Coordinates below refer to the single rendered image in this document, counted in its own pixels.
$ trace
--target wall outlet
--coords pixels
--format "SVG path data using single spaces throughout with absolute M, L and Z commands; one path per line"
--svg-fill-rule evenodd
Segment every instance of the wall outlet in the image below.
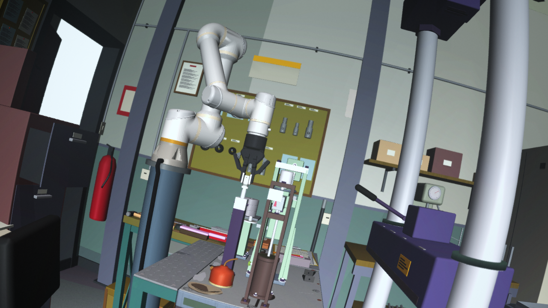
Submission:
M 331 218 L 331 214 L 323 213 L 322 225 L 329 225 L 330 218 Z
M 149 180 L 149 173 L 150 173 L 150 170 L 148 170 L 148 169 L 143 169 L 143 170 L 141 170 L 141 178 L 142 178 L 143 180 L 147 180 L 147 181 L 148 181 L 148 180 Z

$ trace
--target diamond plate surface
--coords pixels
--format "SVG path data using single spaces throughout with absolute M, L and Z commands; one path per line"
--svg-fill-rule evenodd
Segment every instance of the diamond plate surface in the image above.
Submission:
M 200 240 L 135 275 L 162 287 L 178 290 L 210 265 L 223 250 L 221 245 Z

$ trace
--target pegboard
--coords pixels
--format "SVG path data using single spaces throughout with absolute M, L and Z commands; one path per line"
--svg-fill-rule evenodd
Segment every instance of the pegboard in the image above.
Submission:
M 255 98 L 255 94 L 252 93 L 229 91 L 247 99 Z M 266 167 L 265 175 L 255 176 L 253 185 L 270 187 L 276 161 L 281 160 L 287 163 L 288 158 L 297 159 L 311 169 L 307 178 L 311 183 L 306 184 L 303 192 L 303 195 L 311 197 L 330 112 L 330 109 L 277 98 L 265 149 L 265 157 L 270 161 L 270 165 Z M 239 181 L 240 171 L 236 169 L 234 157 L 229 154 L 229 148 L 234 147 L 237 152 L 241 151 L 249 119 L 234 118 L 226 112 L 222 112 L 221 117 L 226 129 L 225 140 L 221 142 L 224 147 L 223 152 L 217 153 L 214 149 L 204 151 L 200 147 L 193 146 L 189 168 Z M 283 118 L 288 119 L 287 128 L 285 133 L 280 133 Z M 314 121 L 310 139 L 304 137 L 309 120 Z M 293 129 L 296 123 L 299 123 L 299 132 L 297 136 L 294 136 Z

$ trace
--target brown cylinder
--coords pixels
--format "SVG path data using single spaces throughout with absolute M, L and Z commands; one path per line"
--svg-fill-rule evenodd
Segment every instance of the brown cylinder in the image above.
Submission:
M 265 299 L 266 288 L 268 288 L 269 284 L 272 284 L 270 277 L 274 267 L 274 259 L 274 254 L 267 256 L 266 253 L 260 253 L 257 256 L 257 264 L 255 264 L 251 286 L 249 287 L 249 296 L 262 300 Z M 274 298 L 274 295 L 270 294 L 269 300 L 272 298 Z

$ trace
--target dial gauge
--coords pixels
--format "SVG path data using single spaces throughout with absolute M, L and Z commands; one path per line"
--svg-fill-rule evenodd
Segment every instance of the dial gauge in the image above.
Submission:
M 441 189 L 439 189 L 438 186 L 432 186 L 429 190 L 428 190 L 428 196 L 430 197 L 430 199 L 432 200 L 438 200 L 439 197 L 441 197 L 442 195 L 442 191 Z

